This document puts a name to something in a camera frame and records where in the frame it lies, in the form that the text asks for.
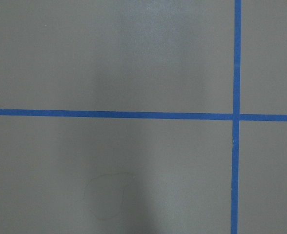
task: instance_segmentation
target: water stain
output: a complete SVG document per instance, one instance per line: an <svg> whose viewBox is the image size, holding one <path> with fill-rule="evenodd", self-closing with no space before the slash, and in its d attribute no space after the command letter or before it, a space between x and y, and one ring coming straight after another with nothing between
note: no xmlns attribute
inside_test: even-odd
<svg viewBox="0 0 287 234"><path fill-rule="evenodd" d="M98 220L113 219L121 212L125 189L133 179L129 172L92 178L85 187L83 200Z"/></svg>

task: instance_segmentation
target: blue grid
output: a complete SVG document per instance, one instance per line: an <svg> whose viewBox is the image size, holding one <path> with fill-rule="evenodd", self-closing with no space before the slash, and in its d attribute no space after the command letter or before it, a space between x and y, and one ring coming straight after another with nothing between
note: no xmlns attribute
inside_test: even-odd
<svg viewBox="0 0 287 234"><path fill-rule="evenodd" d="M235 0L234 74L233 74L234 79L233 79L233 112L232 114L0 109L0 116L200 119L200 120L232 121L233 148L232 148L232 175L231 175L231 234L237 234L238 232L240 121L287 122L287 115L240 114L240 66L241 66L241 0Z"/></svg>

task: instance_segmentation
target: gray surface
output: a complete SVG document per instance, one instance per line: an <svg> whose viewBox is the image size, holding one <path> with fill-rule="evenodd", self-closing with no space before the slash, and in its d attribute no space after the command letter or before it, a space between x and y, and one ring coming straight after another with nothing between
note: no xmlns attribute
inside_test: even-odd
<svg viewBox="0 0 287 234"><path fill-rule="evenodd" d="M239 234L287 234L287 123L241 122Z"/></svg>
<svg viewBox="0 0 287 234"><path fill-rule="evenodd" d="M0 233L229 234L231 145L230 121L2 116Z"/></svg>
<svg viewBox="0 0 287 234"><path fill-rule="evenodd" d="M287 1L242 1L241 113L287 114Z"/></svg>
<svg viewBox="0 0 287 234"><path fill-rule="evenodd" d="M0 0L0 108L230 113L232 0Z"/></svg>

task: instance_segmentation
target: vertical blue line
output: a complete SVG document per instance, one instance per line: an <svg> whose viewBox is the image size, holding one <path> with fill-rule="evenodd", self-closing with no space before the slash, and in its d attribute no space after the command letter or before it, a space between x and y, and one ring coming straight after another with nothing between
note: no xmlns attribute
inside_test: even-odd
<svg viewBox="0 0 287 234"><path fill-rule="evenodd" d="M234 20L233 121L231 167L231 234L238 233L239 130L240 130L240 62L241 62L241 0L235 0Z"/></svg>

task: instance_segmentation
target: gray tile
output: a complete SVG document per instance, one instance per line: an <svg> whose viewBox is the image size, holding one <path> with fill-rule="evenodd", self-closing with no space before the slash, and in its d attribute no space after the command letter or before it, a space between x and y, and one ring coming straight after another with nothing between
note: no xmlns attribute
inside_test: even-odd
<svg viewBox="0 0 287 234"><path fill-rule="evenodd" d="M0 117L0 233L229 234L231 122Z"/></svg>
<svg viewBox="0 0 287 234"><path fill-rule="evenodd" d="M287 114L287 1L242 1L242 113Z"/></svg>
<svg viewBox="0 0 287 234"><path fill-rule="evenodd" d="M230 113L233 1L0 0L0 108Z"/></svg>
<svg viewBox="0 0 287 234"><path fill-rule="evenodd" d="M239 234L287 234L287 123L241 122Z"/></svg>

